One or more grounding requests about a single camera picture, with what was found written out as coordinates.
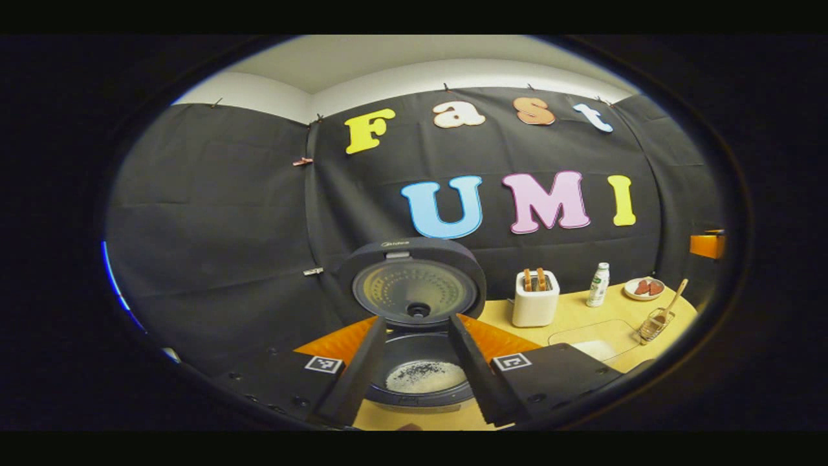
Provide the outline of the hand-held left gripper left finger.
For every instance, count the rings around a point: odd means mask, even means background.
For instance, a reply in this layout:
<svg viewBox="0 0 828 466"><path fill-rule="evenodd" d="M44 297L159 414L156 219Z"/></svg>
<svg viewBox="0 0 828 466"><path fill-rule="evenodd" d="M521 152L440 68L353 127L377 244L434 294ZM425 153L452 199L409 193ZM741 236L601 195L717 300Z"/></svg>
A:
<svg viewBox="0 0 828 466"><path fill-rule="evenodd" d="M252 430L349 430L386 344L381 316L325 335L270 339L194 375Z"/></svg>

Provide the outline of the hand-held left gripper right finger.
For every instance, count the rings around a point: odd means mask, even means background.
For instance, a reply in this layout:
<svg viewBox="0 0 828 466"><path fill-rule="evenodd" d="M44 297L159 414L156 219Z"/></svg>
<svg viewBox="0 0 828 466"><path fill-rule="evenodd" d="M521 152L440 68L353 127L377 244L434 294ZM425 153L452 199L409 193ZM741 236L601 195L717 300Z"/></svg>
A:
<svg viewBox="0 0 828 466"><path fill-rule="evenodd" d="M452 315L448 337L495 427L540 421L624 375L568 343L541 347L466 315Z"/></svg>

